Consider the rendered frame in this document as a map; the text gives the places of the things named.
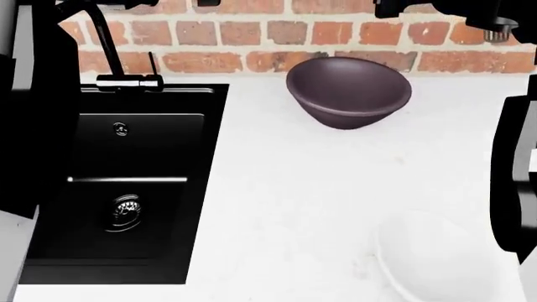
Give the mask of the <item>black double-basin sink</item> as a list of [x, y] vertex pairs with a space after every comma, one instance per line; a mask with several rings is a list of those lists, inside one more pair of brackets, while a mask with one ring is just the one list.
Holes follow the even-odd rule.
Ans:
[[[226, 105], [182, 105], [171, 115], [117, 117], [128, 135], [77, 125], [69, 170], [119, 175], [138, 155], [169, 160], [184, 183], [64, 183], [39, 207], [21, 284], [184, 284]], [[141, 222], [106, 232], [104, 211], [121, 195], [138, 195]]]

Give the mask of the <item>chrome sink drain strainer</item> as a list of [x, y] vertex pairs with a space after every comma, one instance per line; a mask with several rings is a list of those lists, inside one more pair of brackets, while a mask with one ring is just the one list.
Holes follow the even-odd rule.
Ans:
[[138, 195], [121, 195], [104, 211], [103, 226], [106, 232], [125, 232], [135, 228], [143, 214]]

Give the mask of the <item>black gooseneck faucet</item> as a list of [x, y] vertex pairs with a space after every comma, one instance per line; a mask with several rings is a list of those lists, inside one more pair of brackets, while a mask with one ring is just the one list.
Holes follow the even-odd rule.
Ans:
[[152, 52], [149, 52], [152, 75], [126, 75], [124, 73], [107, 21], [97, 6], [96, 0], [65, 0], [61, 4], [56, 4], [55, 22], [63, 22], [79, 12], [86, 12], [89, 15], [112, 72], [110, 75], [99, 75], [96, 78], [96, 88], [99, 91], [161, 92], [164, 89], [164, 79], [156, 70]]

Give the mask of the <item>dark brown bowl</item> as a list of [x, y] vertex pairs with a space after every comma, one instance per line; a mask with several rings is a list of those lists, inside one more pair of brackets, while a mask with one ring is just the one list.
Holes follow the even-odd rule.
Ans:
[[320, 57], [289, 70], [286, 87], [305, 112], [329, 128], [366, 127], [397, 112], [412, 95], [397, 70], [370, 60]]

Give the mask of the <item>white bowl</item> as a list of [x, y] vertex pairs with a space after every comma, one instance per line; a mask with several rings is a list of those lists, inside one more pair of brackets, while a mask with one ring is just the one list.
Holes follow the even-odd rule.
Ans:
[[485, 242], [453, 221], [406, 211], [379, 223], [375, 256], [406, 302], [499, 302], [501, 270]]

